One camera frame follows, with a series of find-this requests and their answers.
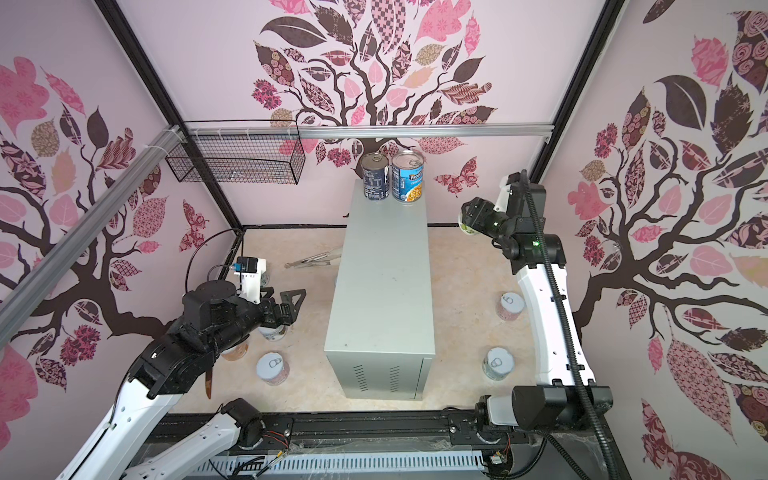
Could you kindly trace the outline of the blue chicken noodle soup can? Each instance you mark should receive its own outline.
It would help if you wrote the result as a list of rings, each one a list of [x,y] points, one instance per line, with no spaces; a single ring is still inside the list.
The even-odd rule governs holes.
[[[403,150],[391,161],[393,197],[403,203],[414,203],[422,196],[424,158],[413,150]]]

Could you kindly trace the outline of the dark navy tall can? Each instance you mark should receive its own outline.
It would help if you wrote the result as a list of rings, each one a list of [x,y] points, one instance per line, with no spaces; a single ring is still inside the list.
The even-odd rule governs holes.
[[[385,200],[390,192],[389,160],[381,153],[368,153],[361,161],[363,193],[368,200]]]

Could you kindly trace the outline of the green short can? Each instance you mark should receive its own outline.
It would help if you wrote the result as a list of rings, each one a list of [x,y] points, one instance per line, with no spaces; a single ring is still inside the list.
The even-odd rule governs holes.
[[[459,226],[460,230],[463,233],[467,234],[467,235],[477,235],[478,234],[478,232],[476,230],[474,230],[473,228],[471,228],[468,225],[466,225],[462,220],[458,221],[458,226]]]

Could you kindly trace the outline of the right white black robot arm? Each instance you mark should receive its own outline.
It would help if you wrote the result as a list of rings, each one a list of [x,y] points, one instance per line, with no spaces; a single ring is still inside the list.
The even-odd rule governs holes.
[[[626,479],[607,421],[611,389],[597,382],[578,338],[567,293],[562,242],[544,231],[546,190],[526,171],[513,173],[495,202],[476,197],[461,207],[459,225],[490,238],[509,261],[522,290],[534,340],[535,382],[477,405],[481,422],[511,432],[537,433],[551,444],[556,431],[590,430],[611,479]]]

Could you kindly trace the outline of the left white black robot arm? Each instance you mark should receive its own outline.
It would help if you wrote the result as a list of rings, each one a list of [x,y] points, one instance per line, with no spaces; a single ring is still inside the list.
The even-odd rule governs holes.
[[[263,415],[242,398],[157,456],[131,462],[150,434],[221,354],[260,327],[290,326],[303,289],[238,295],[226,280],[207,281],[182,298],[183,313],[134,360],[110,410],[60,473],[62,479],[183,479],[232,447],[252,450],[268,438]]]

